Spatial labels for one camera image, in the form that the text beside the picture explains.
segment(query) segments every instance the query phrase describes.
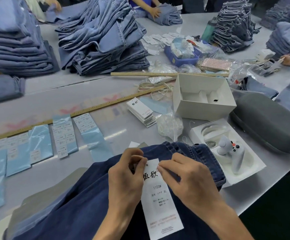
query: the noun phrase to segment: gray carrying case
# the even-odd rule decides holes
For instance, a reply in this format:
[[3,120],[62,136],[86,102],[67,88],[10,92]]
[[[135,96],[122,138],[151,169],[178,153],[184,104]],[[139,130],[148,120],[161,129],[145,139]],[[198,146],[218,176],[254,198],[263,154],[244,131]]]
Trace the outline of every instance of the gray carrying case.
[[254,140],[279,153],[290,153],[290,111],[261,93],[248,93],[236,100],[230,113]]

